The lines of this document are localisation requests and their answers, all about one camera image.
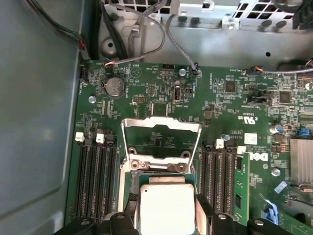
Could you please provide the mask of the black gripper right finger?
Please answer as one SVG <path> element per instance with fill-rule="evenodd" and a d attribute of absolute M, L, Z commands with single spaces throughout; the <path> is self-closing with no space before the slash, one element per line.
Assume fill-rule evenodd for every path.
<path fill-rule="evenodd" d="M 251 219 L 243 225 L 227 214 L 215 212 L 202 194 L 195 195 L 195 222 L 201 235 L 278 234 L 278 226 L 263 219 Z"/>

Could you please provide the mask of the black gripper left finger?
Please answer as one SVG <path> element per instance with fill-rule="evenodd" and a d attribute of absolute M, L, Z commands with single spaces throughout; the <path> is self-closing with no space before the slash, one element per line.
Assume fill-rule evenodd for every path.
<path fill-rule="evenodd" d="M 138 194 L 130 193 L 124 211 L 107 214 L 105 220 L 97 223 L 93 218 L 79 217 L 68 223 L 56 235 L 137 235 L 134 214 Z"/>

